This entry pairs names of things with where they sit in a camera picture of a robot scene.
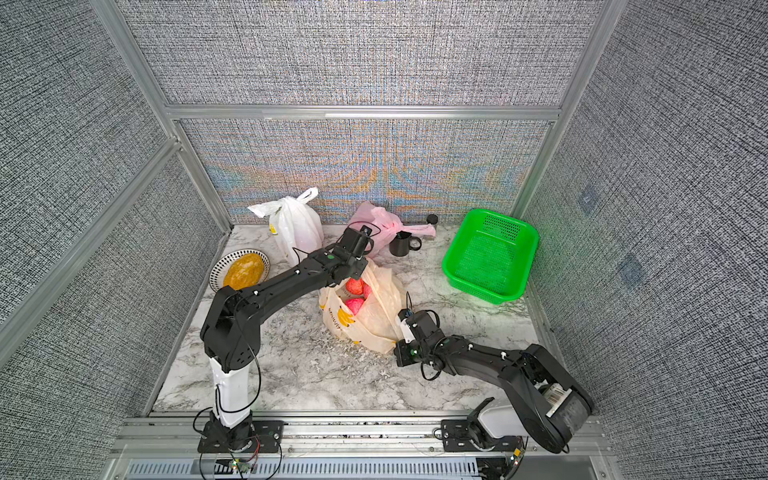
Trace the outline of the beige plastic bag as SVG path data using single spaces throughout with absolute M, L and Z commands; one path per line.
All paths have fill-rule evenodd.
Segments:
M 368 261 L 360 279 L 368 285 L 366 298 L 346 291 L 349 279 L 339 286 L 320 290 L 323 323 L 337 338 L 380 354 L 391 353 L 395 344 L 404 339 L 398 313 L 406 306 L 406 290 L 390 268 L 378 266 L 373 260 Z M 365 299 L 356 316 L 345 306 L 350 298 Z

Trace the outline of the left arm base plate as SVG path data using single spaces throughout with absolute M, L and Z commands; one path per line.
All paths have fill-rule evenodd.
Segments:
M 235 427 L 225 427 L 217 419 L 203 428 L 197 452 L 203 454 L 277 453 L 283 436 L 282 421 L 244 420 Z

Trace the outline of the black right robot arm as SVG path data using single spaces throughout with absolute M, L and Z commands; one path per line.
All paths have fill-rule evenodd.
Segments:
M 528 436 L 558 454 L 594 409 L 586 390 L 543 346 L 501 350 L 459 335 L 446 335 L 435 324 L 410 325 L 414 339 L 395 344 L 397 365 L 428 365 L 453 376 L 470 376 L 502 389 Z

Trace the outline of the pink red apple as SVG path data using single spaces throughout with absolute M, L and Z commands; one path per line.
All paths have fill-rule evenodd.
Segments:
M 345 306 L 353 316 L 356 316 L 365 304 L 364 298 L 350 298 L 345 301 Z

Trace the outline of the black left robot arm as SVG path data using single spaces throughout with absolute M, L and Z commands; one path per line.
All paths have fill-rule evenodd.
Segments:
M 306 255 L 290 270 L 261 284 L 217 291 L 200 331 L 214 377 L 213 416 L 233 430 L 245 424 L 249 365 L 261 344 L 261 326 L 300 297 L 362 276 L 374 240 L 368 226 L 348 227 L 340 238 Z

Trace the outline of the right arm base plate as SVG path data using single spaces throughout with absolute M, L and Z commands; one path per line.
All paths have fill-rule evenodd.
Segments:
M 527 446 L 525 436 L 493 437 L 478 421 L 444 419 L 437 431 L 446 452 L 515 452 Z

